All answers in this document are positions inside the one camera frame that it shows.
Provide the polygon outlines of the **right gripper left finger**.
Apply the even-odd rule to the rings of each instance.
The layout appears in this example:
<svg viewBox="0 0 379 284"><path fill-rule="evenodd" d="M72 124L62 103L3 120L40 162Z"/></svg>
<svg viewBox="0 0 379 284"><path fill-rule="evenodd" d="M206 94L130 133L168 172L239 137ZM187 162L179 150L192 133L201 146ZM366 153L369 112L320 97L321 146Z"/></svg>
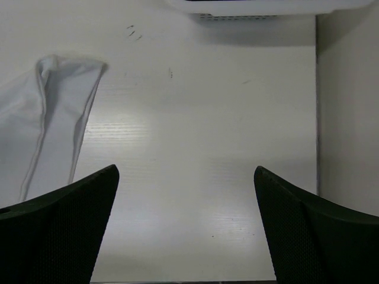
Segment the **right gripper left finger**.
<svg viewBox="0 0 379 284"><path fill-rule="evenodd" d="M119 183L116 165L1 209L1 283L89 283Z"/></svg>

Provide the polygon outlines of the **white skirt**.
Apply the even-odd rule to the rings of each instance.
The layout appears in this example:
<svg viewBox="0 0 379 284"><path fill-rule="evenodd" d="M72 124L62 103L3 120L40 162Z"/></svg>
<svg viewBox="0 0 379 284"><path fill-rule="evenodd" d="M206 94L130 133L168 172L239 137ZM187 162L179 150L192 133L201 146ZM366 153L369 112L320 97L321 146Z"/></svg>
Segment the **white skirt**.
<svg viewBox="0 0 379 284"><path fill-rule="evenodd" d="M50 55L1 88L1 206L72 183L105 68Z"/></svg>

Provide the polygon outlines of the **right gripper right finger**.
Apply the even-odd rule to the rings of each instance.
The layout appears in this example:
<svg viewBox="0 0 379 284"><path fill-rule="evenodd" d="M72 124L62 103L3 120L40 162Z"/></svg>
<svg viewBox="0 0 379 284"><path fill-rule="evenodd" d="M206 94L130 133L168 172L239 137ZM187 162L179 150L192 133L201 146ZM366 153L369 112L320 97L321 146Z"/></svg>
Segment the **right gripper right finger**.
<svg viewBox="0 0 379 284"><path fill-rule="evenodd" d="M378 217L254 173L277 283L378 283Z"/></svg>

